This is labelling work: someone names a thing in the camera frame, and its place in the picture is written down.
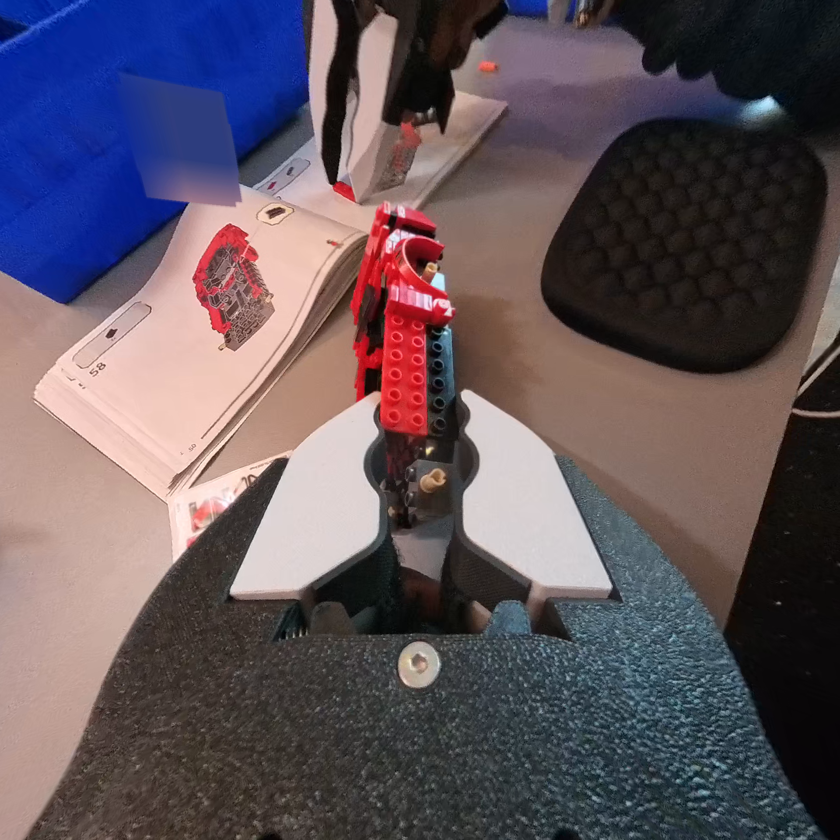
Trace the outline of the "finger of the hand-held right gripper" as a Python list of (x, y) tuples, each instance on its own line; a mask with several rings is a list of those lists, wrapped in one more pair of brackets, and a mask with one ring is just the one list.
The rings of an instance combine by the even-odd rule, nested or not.
[(398, 89), (420, 2), (327, 2), (327, 178), (357, 204), (383, 191), (404, 108)]
[(343, 133), (343, 14), (332, 1), (312, 5), (310, 106), (318, 153), (328, 184), (339, 179)]

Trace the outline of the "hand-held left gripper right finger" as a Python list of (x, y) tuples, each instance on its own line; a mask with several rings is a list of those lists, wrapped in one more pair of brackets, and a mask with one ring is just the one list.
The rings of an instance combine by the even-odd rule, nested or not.
[(608, 602), (613, 579), (560, 464), (532, 430), (463, 391), (446, 617), (483, 633), (519, 604), (533, 634), (569, 634), (560, 602)]

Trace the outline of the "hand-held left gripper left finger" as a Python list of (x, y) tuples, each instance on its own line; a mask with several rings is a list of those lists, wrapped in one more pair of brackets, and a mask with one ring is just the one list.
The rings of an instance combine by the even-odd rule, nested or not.
[(385, 495), (380, 394), (311, 433), (289, 457), (230, 587), (237, 601), (338, 602), (351, 618), (396, 609), (399, 569)]

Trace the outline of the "red and black brick model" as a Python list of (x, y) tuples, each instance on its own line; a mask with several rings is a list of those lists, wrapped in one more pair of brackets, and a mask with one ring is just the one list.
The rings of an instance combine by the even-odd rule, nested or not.
[(399, 529), (450, 508), (447, 466), (459, 440), (456, 309), (441, 270), (445, 246), (424, 213), (379, 205), (353, 289), (358, 401), (380, 397), (385, 473), (378, 478)]

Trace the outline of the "small white leaflet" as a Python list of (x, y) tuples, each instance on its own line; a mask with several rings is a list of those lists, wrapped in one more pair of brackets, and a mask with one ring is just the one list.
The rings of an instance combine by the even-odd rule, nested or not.
[(288, 459), (292, 451), (265, 458), (246, 467), (227, 472), (176, 493), (167, 502), (171, 531), (171, 560), (183, 553), (218, 520), (272, 464)]

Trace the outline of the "open instruction booklet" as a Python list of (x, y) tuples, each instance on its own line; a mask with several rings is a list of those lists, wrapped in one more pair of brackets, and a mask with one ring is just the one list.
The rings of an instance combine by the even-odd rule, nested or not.
[(189, 487), (354, 284), (375, 199), (420, 209), (508, 110), (458, 91), (403, 184), (336, 193), (313, 138), (233, 207), (191, 204), (150, 279), (65, 352), (35, 403), (163, 501)]

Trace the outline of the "blue divided plastic bin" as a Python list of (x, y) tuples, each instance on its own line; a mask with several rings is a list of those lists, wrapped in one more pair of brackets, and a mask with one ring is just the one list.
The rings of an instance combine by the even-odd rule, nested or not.
[(2, 272), (68, 302), (183, 208), (149, 198), (123, 75), (219, 93), (235, 159), (308, 99), (303, 2), (2, 2)]

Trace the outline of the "black textured cushion pad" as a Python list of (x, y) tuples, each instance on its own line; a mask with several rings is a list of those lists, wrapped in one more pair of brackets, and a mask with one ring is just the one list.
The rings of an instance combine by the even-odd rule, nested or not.
[(694, 119), (622, 133), (557, 228), (541, 274), (580, 335), (679, 371), (760, 361), (789, 332), (827, 183), (802, 140)]

